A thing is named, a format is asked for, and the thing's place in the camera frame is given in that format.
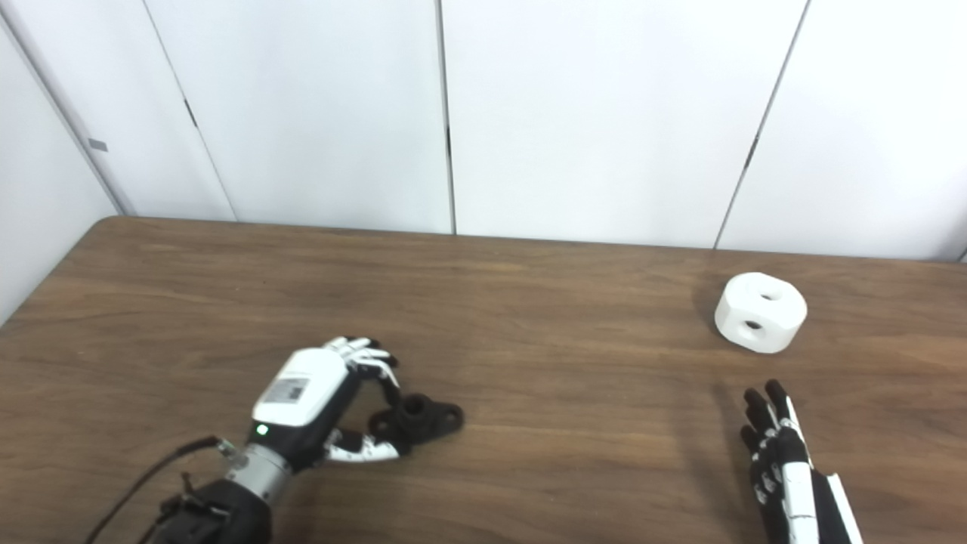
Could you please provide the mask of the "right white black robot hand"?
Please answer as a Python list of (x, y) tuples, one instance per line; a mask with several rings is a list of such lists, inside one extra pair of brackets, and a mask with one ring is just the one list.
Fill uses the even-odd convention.
[(861, 543), (859, 524), (836, 473), (813, 465), (793, 400), (776, 379), (743, 394), (750, 484), (770, 543)]

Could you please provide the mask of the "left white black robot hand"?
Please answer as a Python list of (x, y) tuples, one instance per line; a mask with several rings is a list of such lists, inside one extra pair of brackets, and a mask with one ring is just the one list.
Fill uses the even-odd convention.
[(412, 447), (362, 431), (341, 429), (366, 380), (380, 383), (394, 409), (402, 400), (398, 362), (376, 340), (336, 337), (295, 351), (258, 398), (249, 444), (280, 456), (293, 474), (322, 462), (382, 462), (408, 456)]

